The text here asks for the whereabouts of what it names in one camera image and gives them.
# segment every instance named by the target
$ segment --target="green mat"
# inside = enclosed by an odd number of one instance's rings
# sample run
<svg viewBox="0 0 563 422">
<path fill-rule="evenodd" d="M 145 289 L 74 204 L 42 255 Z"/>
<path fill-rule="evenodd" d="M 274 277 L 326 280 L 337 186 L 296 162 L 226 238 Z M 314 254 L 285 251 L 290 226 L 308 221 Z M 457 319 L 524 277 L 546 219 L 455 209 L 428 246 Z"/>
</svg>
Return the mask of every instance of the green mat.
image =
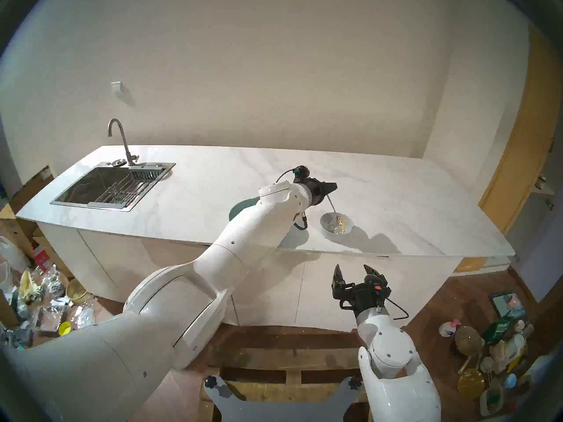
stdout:
<svg viewBox="0 0 563 422">
<path fill-rule="evenodd" d="M 232 221 L 237 214 L 242 212 L 247 207 L 252 207 L 258 201 L 260 201 L 260 197 L 256 196 L 254 198 L 245 199 L 244 201 L 241 201 L 240 203 L 235 204 L 232 207 L 231 211 L 228 213 L 228 220 Z"/>
</svg>

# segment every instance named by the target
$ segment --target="kitchen counter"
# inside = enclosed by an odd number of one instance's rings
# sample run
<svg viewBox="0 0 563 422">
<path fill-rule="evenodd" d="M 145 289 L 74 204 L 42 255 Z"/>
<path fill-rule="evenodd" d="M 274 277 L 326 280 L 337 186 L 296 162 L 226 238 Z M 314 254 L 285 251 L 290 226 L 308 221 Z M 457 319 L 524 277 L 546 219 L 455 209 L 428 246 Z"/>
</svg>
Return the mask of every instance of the kitchen counter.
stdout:
<svg viewBox="0 0 563 422">
<path fill-rule="evenodd" d="M 322 151 L 131 146 L 139 162 L 174 162 L 130 212 L 50 204 L 100 162 L 124 157 L 123 146 L 102 146 L 55 178 L 18 212 L 31 221 L 121 235 L 211 244 L 238 202 L 257 196 L 295 166 L 336 182 L 336 210 L 355 228 L 341 243 L 325 239 L 319 219 L 328 200 L 307 210 L 309 229 L 291 228 L 284 249 L 376 255 L 513 255 L 514 250 L 456 182 L 422 159 Z M 292 181 L 293 175 L 284 179 Z"/>
</svg>

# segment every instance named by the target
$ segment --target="black cable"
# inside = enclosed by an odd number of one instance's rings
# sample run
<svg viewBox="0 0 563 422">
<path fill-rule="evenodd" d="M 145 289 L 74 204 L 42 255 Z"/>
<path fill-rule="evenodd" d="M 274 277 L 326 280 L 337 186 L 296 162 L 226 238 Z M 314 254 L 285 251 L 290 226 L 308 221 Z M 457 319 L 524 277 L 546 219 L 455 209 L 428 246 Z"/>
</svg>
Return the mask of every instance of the black cable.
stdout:
<svg viewBox="0 0 563 422">
<path fill-rule="evenodd" d="M 300 229 L 301 231 L 303 231 L 304 229 L 307 229 L 307 217 L 305 215 L 303 215 L 302 219 L 303 219 L 303 223 L 305 224 L 305 227 L 300 227 L 296 223 L 293 224 L 293 225 L 295 225 L 295 228 Z"/>
<path fill-rule="evenodd" d="M 288 169 L 288 170 L 285 171 L 283 174 L 281 174 L 280 177 L 279 177 L 279 179 L 276 180 L 276 183 L 277 183 L 278 181 L 280 181 L 280 178 L 281 178 L 281 177 L 283 177 L 283 176 L 284 176 L 285 174 L 287 174 L 288 172 L 293 171 L 294 169 L 295 169 L 295 168 Z"/>
<path fill-rule="evenodd" d="M 404 308 L 402 308 L 401 306 L 398 306 L 397 304 L 395 304 L 395 303 L 394 303 L 391 299 L 389 299 L 389 298 L 387 298 L 387 300 L 388 300 L 391 304 L 393 304 L 395 307 L 399 307 L 399 308 L 402 310 L 402 312 L 406 314 L 405 317 L 394 317 L 394 318 L 393 318 L 394 321 L 398 321 L 399 319 L 408 319 L 409 314 L 406 312 L 406 310 L 405 310 Z"/>
</svg>

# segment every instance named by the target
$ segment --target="basket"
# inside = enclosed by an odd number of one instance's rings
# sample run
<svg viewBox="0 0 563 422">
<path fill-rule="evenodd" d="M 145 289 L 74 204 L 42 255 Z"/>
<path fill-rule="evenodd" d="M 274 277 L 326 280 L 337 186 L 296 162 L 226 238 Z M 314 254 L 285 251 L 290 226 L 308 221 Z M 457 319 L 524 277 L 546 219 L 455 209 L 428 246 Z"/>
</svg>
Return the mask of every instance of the basket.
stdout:
<svg viewBox="0 0 563 422">
<path fill-rule="evenodd" d="M 69 299 L 75 304 L 80 302 L 87 293 L 88 292 L 86 291 L 84 286 L 82 286 L 82 284 L 80 284 L 80 281 L 78 281 L 76 278 L 74 278 L 66 287 L 66 296 L 68 296 Z"/>
</svg>

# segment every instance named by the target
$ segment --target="stainless steel sink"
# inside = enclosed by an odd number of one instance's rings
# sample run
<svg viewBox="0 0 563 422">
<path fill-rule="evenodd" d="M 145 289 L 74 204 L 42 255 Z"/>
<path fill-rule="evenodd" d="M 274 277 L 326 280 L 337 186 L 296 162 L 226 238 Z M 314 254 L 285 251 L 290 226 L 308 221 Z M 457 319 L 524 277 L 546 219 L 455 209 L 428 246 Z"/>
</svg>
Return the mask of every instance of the stainless steel sink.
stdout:
<svg viewBox="0 0 563 422">
<path fill-rule="evenodd" d="M 57 198 L 56 205 L 129 212 L 176 163 L 113 167 L 100 163 Z"/>
</svg>

